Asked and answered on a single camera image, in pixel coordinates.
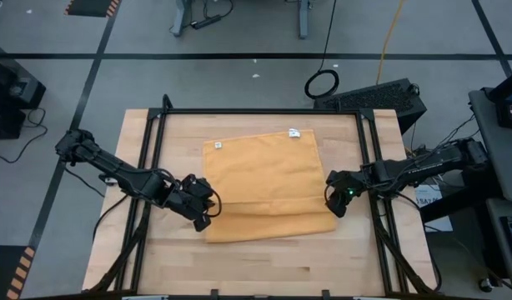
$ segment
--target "table leg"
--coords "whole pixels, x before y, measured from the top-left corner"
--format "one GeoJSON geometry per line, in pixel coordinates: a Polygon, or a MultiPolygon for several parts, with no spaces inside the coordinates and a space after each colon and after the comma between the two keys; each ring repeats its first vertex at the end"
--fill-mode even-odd
{"type": "Polygon", "coordinates": [[[308,37],[308,5],[309,0],[300,0],[299,2],[299,38],[308,37]]]}
{"type": "Polygon", "coordinates": [[[191,11],[191,0],[176,0],[176,18],[174,19],[173,28],[171,29],[171,33],[175,37],[179,37],[183,31],[184,21],[186,19],[186,14],[191,11]]]}

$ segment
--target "black metal frame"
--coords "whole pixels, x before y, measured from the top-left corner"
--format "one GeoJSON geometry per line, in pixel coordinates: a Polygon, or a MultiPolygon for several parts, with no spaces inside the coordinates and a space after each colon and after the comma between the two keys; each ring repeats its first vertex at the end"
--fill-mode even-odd
{"type": "MultiPolygon", "coordinates": [[[[145,167],[145,161],[148,154],[148,148],[150,145],[150,138],[152,134],[153,123],[156,118],[159,118],[158,121],[158,131],[156,135],[156,141],[154,144],[153,150],[153,160],[151,162],[151,167],[155,168],[158,166],[159,157],[162,147],[163,134],[165,131],[165,124],[167,121],[167,116],[169,114],[276,114],[276,115],[352,115],[356,118],[356,125],[358,128],[359,135],[359,147],[362,155],[362,159],[364,163],[369,163],[369,150],[367,147],[367,142],[365,138],[365,131],[363,125],[363,118],[367,119],[369,122],[369,130],[371,133],[371,138],[373,140],[373,148],[374,148],[374,156],[375,159],[382,159],[382,153],[379,145],[379,136],[376,129],[376,124],[374,120],[374,113],[372,109],[349,109],[349,110],[313,110],[313,109],[237,109],[237,108],[211,108],[211,109],[194,109],[194,108],[173,108],[173,105],[168,100],[167,96],[163,98],[163,107],[162,108],[150,108],[148,110],[147,123],[145,125],[145,131],[143,135],[143,143],[141,147],[141,153],[139,155],[138,166],[141,168],[145,167]]],[[[371,208],[371,214],[373,219],[374,230],[377,230],[380,227],[384,227],[381,221],[381,216],[379,213],[378,207],[379,196],[376,192],[369,193],[369,205],[371,208]]],[[[397,233],[397,227],[394,220],[394,212],[391,206],[391,201],[389,198],[383,199],[385,215],[387,217],[388,231],[387,236],[385,238],[379,237],[376,235],[376,244],[379,253],[379,264],[380,264],[380,272],[382,274],[382,280],[384,284],[384,293],[386,297],[399,297],[401,299],[431,299],[431,298],[444,298],[451,299],[451,297],[445,297],[440,295],[432,295],[432,294],[410,294],[408,290],[407,278],[404,274],[403,268],[408,268],[410,270],[409,264],[405,261],[405,258],[399,254],[399,238],[397,233]],[[396,271],[398,274],[399,280],[399,292],[394,292],[392,288],[391,276],[389,274],[389,265],[388,258],[386,255],[386,247],[393,253],[397,254],[395,257],[396,261],[400,260],[401,266],[399,263],[396,263],[396,271]]],[[[125,235],[123,240],[123,248],[128,245],[130,238],[133,235],[133,228],[135,225],[135,218],[137,214],[138,208],[138,200],[132,199],[132,203],[130,205],[130,209],[128,211],[128,219],[125,228],[125,235]]],[[[142,221],[148,227],[148,219],[150,217],[151,206],[149,204],[145,204],[142,213],[142,221]]],[[[131,279],[130,291],[137,293],[139,279],[141,275],[141,267],[143,264],[143,255],[144,255],[144,247],[146,242],[146,232],[142,233],[142,237],[138,243],[138,249],[136,251],[136,259],[135,264],[133,266],[133,273],[131,279]]],[[[114,286],[115,292],[121,291],[123,287],[124,273],[126,272],[126,265],[121,267],[119,270],[116,283],[114,286]]],[[[200,296],[181,296],[181,295],[169,295],[169,298],[176,299],[218,299],[218,290],[212,290],[210,295],[200,295],[200,296]]],[[[254,296],[221,296],[221,299],[235,299],[235,300],[243,300],[243,299],[251,299],[254,296]]],[[[352,299],[351,297],[331,297],[329,291],[323,290],[321,297],[274,297],[269,296],[268,298],[272,299],[293,299],[299,298],[303,300],[309,299],[352,299]]]]}

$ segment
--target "yellow cable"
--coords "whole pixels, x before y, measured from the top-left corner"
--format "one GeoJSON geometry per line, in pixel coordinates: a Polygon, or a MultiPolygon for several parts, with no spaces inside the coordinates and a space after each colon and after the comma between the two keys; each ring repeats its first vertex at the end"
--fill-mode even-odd
{"type": "Polygon", "coordinates": [[[395,16],[393,17],[393,22],[391,23],[391,27],[389,28],[388,34],[386,34],[386,39],[384,41],[384,47],[382,48],[382,56],[380,56],[380,64],[379,64],[379,74],[376,76],[376,84],[379,84],[380,76],[382,75],[382,65],[384,64],[384,56],[386,55],[386,48],[388,47],[389,39],[391,38],[391,33],[393,32],[393,28],[395,27],[395,24],[397,23],[397,20],[399,19],[400,10],[403,7],[404,1],[406,0],[400,0],[399,1],[399,7],[397,8],[397,12],[395,13],[395,16]]]}

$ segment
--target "black floor line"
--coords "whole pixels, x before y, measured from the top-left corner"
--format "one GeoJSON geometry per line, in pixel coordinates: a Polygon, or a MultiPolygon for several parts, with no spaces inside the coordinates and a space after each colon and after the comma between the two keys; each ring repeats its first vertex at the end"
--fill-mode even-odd
{"type": "Polygon", "coordinates": [[[497,40],[497,37],[493,32],[493,28],[489,24],[488,18],[484,13],[484,9],[482,9],[482,5],[480,5],[479,0],[471,0],[471,2],[473,3],[474,10],[476,11],[477,15],[479,15],[482,27],[486,31],[486,35],[488,36],[489,42],[491,43],[491,46],[493,46],[493,49],[495,50],[495,54],[497,54],[497,56],[499,57],[500,66],[503,68],[504,74],[506,75],[506,77],[509,77],[510,75],[512,75],[512,68],[509,66],[508,60],[506,59],[503,49],[499,44],[499,40],[497,40]]]}
{"type": "MultiPolygon", "coordinates": [[[[98,69],[100,67],[100,62],[102,59],[100,56],[106,50],[106,46],[108,45],[109,36],[112,33],[113,25],[115,23],[115,19],[117,16],[118,9],[114,13],[113,17],[109,18],[106,27],[104,28],[103,37],[100,40],[100,44],[98,45],[96,58],[93,60],[93,64],[91,69],[89,70],[88,78],[84,83],[82,95],[80,96],[80,100],[78,101],[78,105],[73,115],[73,120],[71,121],[70,129],[76,129],[80,125],[82,121],[83,112],[85,111],[86,105],[88,104],[89,95],[91,94],[91,90],[93,89],[93,84],[95,82],[95,78],[97,77],[98,69]]],[[[63,169],[64,164],[58,162],[56,166],[53,177],[50,180],[50,184],[48,185],[47,193],[45,194],[45,199],[43,200],[43,205],[41,206],[41,211],[38,215],[38,220],[36,221],[35,226],[33,227],[32,236],[30,237],[29,246],[38,248],[39,243],[41,242],[41,237],[43,236],[43,232],[47,225],[48,216],[50,211],[52,210],[54,199],[56,198],[56,194],[58,192],[59,184],[62,181],[63,177],[63,169]]]]}
{"type": "MultiPolygon", "coordinates": [[[[11,59],[93,59],[93,60],[212,60],[212,59],[322,59],[322,53],[6,53],[11,59]]],[[[380,60],[379,53],[328,53],[327,59],[380,60]]],[[[386,60],[484,61],[499,60],[497,54],[388,53],[386,60]]]]}

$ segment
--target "wooden table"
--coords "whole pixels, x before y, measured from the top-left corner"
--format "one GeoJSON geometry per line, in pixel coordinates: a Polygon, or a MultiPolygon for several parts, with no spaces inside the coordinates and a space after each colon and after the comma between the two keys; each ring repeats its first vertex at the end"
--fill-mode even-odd
{"type": "MultiPolygon", "coordinates": [[[[119,136],[116,155],[134,166],[146,116],[147,110],[128,110],[119,136]]],[[[375,117],[384,159],[405,158],[395,112],[378,110],[375,117]]],[[[354,117],[347,115],[168,115],[159,166],[177,178],[188,173],[202,176],[204,141],[291,127],[315,131],[326,173],[359,169],[358,131],[354,117]]],[[[365,122],[364,127],[372,159],[369,125],[365,122]]],[[[414,198],[414,189],[407,188],[404,194],[414,198]]],[[[103,211],[121,196],[118,187],[109,187],[103,211]]],[[[119,254],[129,204],[124,202],[99,227],[84,288],[97,283],[119,254]]],[[[436,281],[419,213],[403,199],[393,200],[393,207],[402,253],[433,288],[436,281]]],[[[398,291],[389,252],[388,260],[393,287],[398,291]]],[[[133,257],[128,261],[124,287],[129,287],[133,261],[133,257]]],[[[227,244],[207,244],[191,222],[154,207],[138,292],[209,295],[213,288],[221,295],[320,296],[323,289],[333,296],[384,295],[367,193],[349,204],[335,232],[227,244]]]]}

